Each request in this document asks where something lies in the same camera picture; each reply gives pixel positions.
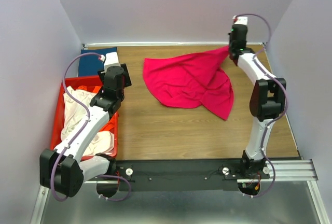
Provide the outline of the magenta t shirt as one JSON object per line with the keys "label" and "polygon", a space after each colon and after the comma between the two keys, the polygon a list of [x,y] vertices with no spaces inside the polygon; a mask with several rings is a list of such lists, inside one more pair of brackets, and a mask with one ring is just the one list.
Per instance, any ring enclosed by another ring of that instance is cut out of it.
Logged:
{"label": "magenta t shirt", "polygon": [[162,105],[177,108],[204,106],[227,120],[234,103],[229,76],[221,68],[227,46],[166,59],[144,60],[143,79]]}

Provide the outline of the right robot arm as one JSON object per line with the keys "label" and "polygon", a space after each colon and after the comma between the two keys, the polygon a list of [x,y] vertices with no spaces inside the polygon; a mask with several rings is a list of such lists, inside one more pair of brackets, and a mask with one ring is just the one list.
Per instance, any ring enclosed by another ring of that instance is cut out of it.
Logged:
{"label": "right robot arm", "polygon": [[277,78],[258,60],[251,48],[246,46],[246,23],[234,23],[229,32],[229,56],[236,66],[245,72],[253,83],[253,92],[249,103],[253,116],[250,141],[243,151],[239,164],[239,173],[251,178],[261,172],[266,163],[266,148],[271,129],[285,111],[284,78]]}

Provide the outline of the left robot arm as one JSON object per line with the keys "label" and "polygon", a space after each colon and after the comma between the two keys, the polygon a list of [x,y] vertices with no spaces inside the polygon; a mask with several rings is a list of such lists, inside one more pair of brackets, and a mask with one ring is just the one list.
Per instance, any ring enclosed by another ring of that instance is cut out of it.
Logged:
{"label": "left robot arm", "polygon": [[74,131],[55,149],[45,149],[40,154],[40,185],[49,188],[59,202],[75,196],[90,179],[116,178],[114,158],[98,153],[89,160],[82,160],[93,138],[119,110],[125,98],[124,89],[131,85],[126,64],[106,68],[101,81],[100,91],[85,108],[87,113]]}

